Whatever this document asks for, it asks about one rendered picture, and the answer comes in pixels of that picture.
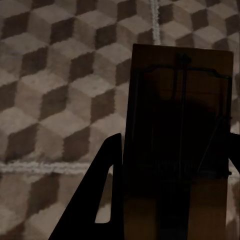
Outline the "mousetrap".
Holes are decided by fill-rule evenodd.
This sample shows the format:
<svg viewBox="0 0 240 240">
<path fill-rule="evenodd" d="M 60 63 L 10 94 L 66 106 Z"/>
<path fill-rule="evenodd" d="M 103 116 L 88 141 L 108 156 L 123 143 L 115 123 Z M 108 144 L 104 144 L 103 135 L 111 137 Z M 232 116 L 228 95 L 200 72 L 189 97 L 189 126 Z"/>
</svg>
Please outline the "mousetrap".
<svg viewBox="0 0 240 240">
<path fill-rule="evenodd" d="M 124 240 L 225 240 L 234 52 L 133 44 Z"/>
</svg>

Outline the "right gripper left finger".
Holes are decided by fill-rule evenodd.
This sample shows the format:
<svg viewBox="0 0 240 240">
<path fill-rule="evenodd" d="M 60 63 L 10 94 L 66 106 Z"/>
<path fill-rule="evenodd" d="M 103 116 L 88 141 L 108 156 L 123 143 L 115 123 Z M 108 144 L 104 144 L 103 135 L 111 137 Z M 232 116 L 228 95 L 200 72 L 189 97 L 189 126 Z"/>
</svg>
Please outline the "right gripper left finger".
<svg viewBox="0 0 240 240">
<path fill-rule="evenodd" d="M 109 168 L 113 165 L 111 215 L 95 223 Z M 122 134 L 107 138 L 49 240 L 124 240 Z"/>
</svg>

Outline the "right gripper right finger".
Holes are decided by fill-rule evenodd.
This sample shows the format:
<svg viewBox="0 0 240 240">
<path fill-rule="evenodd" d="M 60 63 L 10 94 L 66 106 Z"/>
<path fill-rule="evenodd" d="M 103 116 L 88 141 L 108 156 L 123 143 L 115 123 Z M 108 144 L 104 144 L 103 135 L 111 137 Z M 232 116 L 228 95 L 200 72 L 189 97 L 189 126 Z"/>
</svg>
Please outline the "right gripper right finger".
<svg viewBox="0 0 240 240">
<path fill-rule="evenodd" d="M 229 158 L 240 172 L 240 135 L 229 134 Z"/>
</svg>

